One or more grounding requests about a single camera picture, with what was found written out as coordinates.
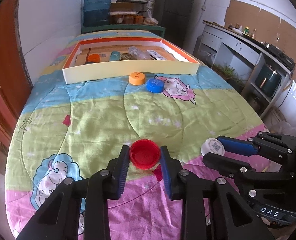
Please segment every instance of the pink fabric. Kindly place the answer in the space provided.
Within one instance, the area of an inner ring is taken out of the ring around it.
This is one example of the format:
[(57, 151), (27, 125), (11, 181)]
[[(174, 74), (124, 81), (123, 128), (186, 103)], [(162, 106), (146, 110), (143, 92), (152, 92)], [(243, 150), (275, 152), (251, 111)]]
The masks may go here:
[[(263, 130), (264, 125), (260, 125), (243, 134), (239, 139), (253, 137), (258, 131)], [(228, 152), (225, 156), (248, 162), (258, 172), (267, 167), (270, 162), (260, 156), (245, 157)], [(202, 156), (184, 164), (183, 167), (200, 178), (215, 180), (220, 177), (217, 171), (204, 166)], [(124, 193), (118, 201), (108, 201), (112, 240), (179, 239), (182, 201), (168, 199), (161, 179), (162, 174), (158, 166), (151, 176), (127, 181)], [(227, 178), (227, 181), (237, 189), (232, 179)], [(31, 192), (6, 191), (6, 213), (13, 232), (15, 230), (20, 232), (35, 213), (30, 203), (30, 196)], [(207, 215), (209, 208), (206, 202), (205, 211)]]
[(68, 48), (66, 48), (66, 49), (63, 49), (61, 52), (59, 52), (59, 53), (57, 54), (56, 57), (59, 57), (59, 56), (62, 56), (62, 55), (68, 55), (68, 54), (71, 54), (72, 51), (73, 51), (73, 49), (75, 48), (75, 46), (76, 46), (76, 44), (73, 45), (73, 46), (70, 46), (70, 47), (68, 47)]
[[(265, 125), (261, 124), (261, 125), (255, 127), (254, 129), (252, 129), (251, 131), (248, 131), (248, 132), (244, 133), (243, 135), (237, 137), (237, 139), (246, 141), (249, 137), (256, 136), (259, 131), (264, 131), (264, 129), (266, 129)], [(246, 157), (246, 156), (242, 156), (242, 155), (238, 155), (238, 154), (234, 154), (234, 153), (230, 153), (230, 152), (225, 152), (225, 157), (229, 157), (231, 159), (247, 162), (251, 165), (252, 168), (255, 168), (257, 172), (263, 171), (270, 164), (270, 160), (263, 158), (259, 155), (253, 155), (251, 157)], [(203, 156), (200, 155), (197, 158), (189, 161), (188, 164), (204, 166), (204, 164), (202, 162), (202, 158), (203, 158)]]

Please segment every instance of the wooden door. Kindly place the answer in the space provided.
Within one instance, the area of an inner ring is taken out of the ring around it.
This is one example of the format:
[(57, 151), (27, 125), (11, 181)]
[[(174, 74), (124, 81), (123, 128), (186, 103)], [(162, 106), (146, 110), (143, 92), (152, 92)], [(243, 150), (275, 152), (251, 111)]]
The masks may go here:
[(18, 0), (0, 3), (0, 141), (9, 147), (31, 84), (21, 60), (16, 24)]

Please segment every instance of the green table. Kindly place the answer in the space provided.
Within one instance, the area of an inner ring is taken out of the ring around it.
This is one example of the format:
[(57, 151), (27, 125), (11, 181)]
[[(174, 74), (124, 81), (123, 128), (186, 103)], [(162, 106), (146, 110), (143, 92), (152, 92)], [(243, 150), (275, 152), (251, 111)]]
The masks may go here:
[(109, 24), (109, 25), (102, 25), (96, 27), (81, 27), (81, 34), (84, 33), (92, 33), (92, 32), (99, 32), (99, 31), (107, 31), (107, 30), (146, 30), (146, 31), (159, 31), (160, 37), (164, 37), (164, 32), (166, 31), (165, 27), (161, 26), (150, 26), (150, 25), (143, 25), (143, 24)]

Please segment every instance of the white bottle cap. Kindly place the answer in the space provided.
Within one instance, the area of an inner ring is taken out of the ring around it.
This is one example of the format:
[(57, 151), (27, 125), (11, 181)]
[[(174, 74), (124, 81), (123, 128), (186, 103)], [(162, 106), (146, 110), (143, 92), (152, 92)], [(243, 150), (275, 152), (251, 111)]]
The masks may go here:
[(225, 149), (221, 142), (217, 139), (209, 138), (205, 141), (205, 143), (201, 146), (201, 154), (205, 156), (207, 153), (215, 153), (223, 156), (225, 154)]

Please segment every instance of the orange bottle cap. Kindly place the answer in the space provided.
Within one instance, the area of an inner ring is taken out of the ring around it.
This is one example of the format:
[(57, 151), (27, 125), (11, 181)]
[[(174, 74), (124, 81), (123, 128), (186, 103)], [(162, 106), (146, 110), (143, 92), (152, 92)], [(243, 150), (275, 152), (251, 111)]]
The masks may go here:
[(100, 62), (100, 55), (99, 54), (91, 54), (88, 56), (88, 62)]
[(135, 86), (140, 86), (146, 82), (146, 75), (141, 72), (131, 73), (129, 76), (129, 83)]

